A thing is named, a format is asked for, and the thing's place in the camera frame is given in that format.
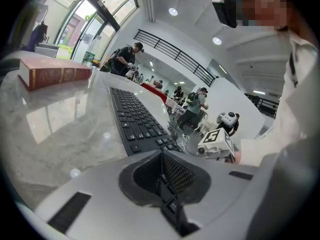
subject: recessed light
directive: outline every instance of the recessed light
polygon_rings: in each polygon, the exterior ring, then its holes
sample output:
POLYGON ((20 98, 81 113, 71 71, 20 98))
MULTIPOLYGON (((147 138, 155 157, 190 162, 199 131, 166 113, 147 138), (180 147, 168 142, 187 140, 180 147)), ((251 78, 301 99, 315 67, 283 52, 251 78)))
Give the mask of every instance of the recessed light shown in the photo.
POLYGON ((218 46, 222 44, 222 41, 219 37, 214 37, 212 41, 218 46))
POLYGON ((256 94, 266 95, 266 93, 263 92, 263 91, 254 90, 253 92, 256 93, 256 94))
POLYGON ((177 15, 178 15, 178 11, 177 11, 177 9, 175 9, 175 8, 170 8, 170 9, 169 9, 169 13, 170 13, 172 16, 177 16, 177 15))
POLYGON ((219 65, 219 67, 223 70, 224 73, 228 74, 221 65, 219 65))

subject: black keyboard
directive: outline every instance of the black keyboard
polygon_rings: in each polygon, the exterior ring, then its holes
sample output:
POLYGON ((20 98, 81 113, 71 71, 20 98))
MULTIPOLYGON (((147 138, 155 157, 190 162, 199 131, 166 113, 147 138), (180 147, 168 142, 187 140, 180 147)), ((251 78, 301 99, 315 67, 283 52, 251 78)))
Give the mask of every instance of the black keyboard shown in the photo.
POLYGON ((128 156, 152 150, 182 152, 141 101, 126 90, 110 87, 117 125, 128 156))

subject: metal railing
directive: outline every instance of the metal railing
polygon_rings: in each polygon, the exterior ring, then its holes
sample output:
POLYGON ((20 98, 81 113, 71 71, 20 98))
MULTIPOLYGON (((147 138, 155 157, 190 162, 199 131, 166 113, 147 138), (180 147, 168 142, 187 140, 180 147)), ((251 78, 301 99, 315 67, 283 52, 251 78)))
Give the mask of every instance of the metal railing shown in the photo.
POLYGON ((245 93, 245 95, 252 101, 252 103, 262 114, 274 119, 276 118, 279 103, 265 98, 260 98, 259 96, 249 93, 245 93))
POLYGON ((139 29, 134 39, 146 45, 149 45, 154 49, 157 49, 158 51, 179 62, 181 65, 195 74, 198 78, 200 78, 209 87, 211 87, 212 83, 214 82, 215 77, 210 72, 208 72, 203 66, 196 62, 188 54, 175 47, 171 43, 141 29, 139 29))

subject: red book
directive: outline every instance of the red book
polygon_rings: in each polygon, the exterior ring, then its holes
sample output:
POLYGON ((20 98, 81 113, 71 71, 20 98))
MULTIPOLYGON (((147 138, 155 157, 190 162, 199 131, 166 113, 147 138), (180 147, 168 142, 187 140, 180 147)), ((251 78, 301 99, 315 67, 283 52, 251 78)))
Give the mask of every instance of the red book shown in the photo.
POLYGON ((22 58, 18 77, 28 91, 60 83, 87 80, 92 70, 70 59, 22 58))

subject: white countertop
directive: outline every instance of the white countertop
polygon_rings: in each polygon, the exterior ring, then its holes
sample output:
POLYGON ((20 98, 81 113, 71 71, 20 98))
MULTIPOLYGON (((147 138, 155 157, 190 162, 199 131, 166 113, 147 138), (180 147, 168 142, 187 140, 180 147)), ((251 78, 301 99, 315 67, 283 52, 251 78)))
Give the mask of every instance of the white countertop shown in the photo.
POLYGON ((168 130, 161 98, 125 77, 93 71, 89 80, 28 92, 17 74, 9 72, 0 86, 0 147, 5 171, 31 209, 69 181, 71 169, 127 156, 109 87, 136 93, 168 130))

